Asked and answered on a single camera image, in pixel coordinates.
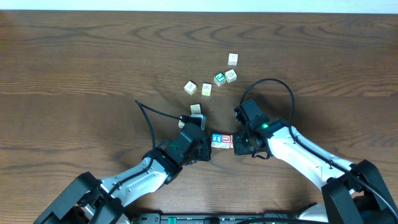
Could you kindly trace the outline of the blue letter T block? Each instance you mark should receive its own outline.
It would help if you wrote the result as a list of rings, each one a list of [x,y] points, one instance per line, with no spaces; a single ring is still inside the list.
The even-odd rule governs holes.
[[[211,135],[211,147],[220,148],[222,145],[222,135],[212,134]]]

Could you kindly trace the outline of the red letter U block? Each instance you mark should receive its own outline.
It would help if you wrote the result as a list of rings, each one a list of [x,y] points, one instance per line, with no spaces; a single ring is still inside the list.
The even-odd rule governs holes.
[[[224,149],[231,149],[233,148],[233,136],[222,134],[221,135],[221,147]]]

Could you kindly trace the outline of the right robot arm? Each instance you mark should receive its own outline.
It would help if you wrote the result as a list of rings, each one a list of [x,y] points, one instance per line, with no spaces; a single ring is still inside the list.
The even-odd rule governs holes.
[[[285,223],[397,223],[397,206],[373,163],[339,158],[283,119],[270,120],[264,114],[236,117],[242,124],[233,134],[237,156],[265,152],[290,164],[322,192],[322,205],[285,218]]]

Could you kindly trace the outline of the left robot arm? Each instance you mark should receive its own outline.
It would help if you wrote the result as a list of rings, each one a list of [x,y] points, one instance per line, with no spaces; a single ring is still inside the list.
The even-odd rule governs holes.
[[[155,147],[140,164],[125,172],[102,179],[90,172],[80,174],[35,222],[121,222],[130,203],[171,183],[184,166],[210,158],[209,135],[201,127],[187,123],[165,149]]]

